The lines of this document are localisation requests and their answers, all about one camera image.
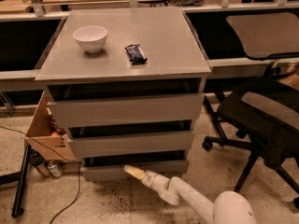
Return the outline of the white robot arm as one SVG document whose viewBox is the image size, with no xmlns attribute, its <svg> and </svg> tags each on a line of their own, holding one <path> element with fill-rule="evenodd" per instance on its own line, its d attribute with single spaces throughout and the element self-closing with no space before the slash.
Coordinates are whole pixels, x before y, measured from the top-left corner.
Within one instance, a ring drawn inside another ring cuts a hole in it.
<svg viewBox="0 0 299 224">
<path fill-rule="evenodd" d="M 125 165 L 124 171 L 169 204 L 184 200 L 204 224 L 257 224 L 250 203 L 237 192 L 224 191 L 212 202 L 179 177 L 168 178 L 131 165 Z"/>
</svg>

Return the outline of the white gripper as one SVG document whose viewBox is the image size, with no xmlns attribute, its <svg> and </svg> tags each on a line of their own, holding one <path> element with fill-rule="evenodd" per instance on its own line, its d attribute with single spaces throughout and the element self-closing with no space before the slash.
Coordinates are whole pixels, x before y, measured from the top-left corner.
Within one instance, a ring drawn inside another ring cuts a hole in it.
<svg viewBox="0 0 299 224">
<path fill-rule="evenodd" d="M 141 183 L 145 187 L 156 191 L 158 194 L 162 194 L 167 191 L 170 179 L 163 175 L 157 174 L 153 171 L 144 172 L 143 170 L 131 165 L 125 165 L 124 171 L 134 178 L 141 180 Z"/>
</svg>

